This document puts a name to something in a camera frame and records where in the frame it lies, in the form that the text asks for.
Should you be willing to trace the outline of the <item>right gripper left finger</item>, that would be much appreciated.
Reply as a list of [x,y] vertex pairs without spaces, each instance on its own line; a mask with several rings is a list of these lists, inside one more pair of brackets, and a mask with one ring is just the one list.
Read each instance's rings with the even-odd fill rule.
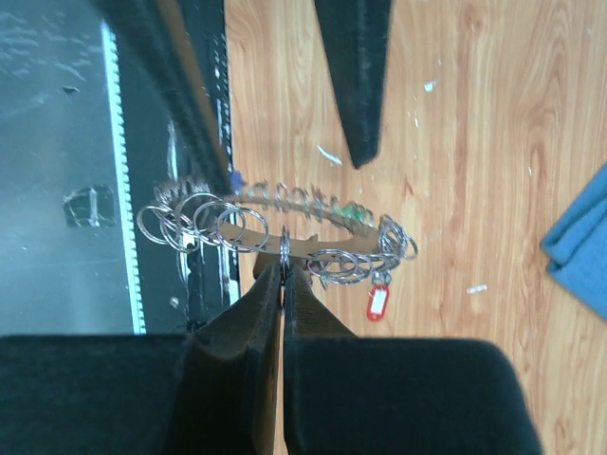
[[269,454],[281,272],[195,333],[1,340],[5,454]]

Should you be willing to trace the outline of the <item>metal disc with keyrings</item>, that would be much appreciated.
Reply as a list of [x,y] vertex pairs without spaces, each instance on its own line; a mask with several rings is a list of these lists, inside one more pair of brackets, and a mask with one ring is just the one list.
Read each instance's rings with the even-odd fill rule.
[[151,242],[183,254],[217,246],[257,254],[282,268],[300,264],[324,285],[372,280],[375,272],[392,275],[419,252],[392,216],[373,214],[369,224],[339,216],[337,208],[357,202],[341,202],[317,187],[263,181],[218,195],[188,176],[157,186],[154,195],[136,217],[141,234]]

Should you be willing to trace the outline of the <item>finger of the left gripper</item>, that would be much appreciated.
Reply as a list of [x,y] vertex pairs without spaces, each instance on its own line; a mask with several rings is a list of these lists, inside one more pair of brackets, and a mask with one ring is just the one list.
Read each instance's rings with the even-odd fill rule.
[[378,154],[391,0],[315,0],[343,135],[359,169]]
[[178,3],[95,1],[93,5],[137,54],[209,186],[220,194],[229,193],[227,153],[220,144],[207,85]]

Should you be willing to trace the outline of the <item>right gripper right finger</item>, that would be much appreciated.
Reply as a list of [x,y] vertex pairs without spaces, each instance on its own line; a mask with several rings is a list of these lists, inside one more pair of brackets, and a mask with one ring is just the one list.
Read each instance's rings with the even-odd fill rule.
[[285,282],[285,443],[292,454],[539,454],[511,363],[494,344],[359,337]]

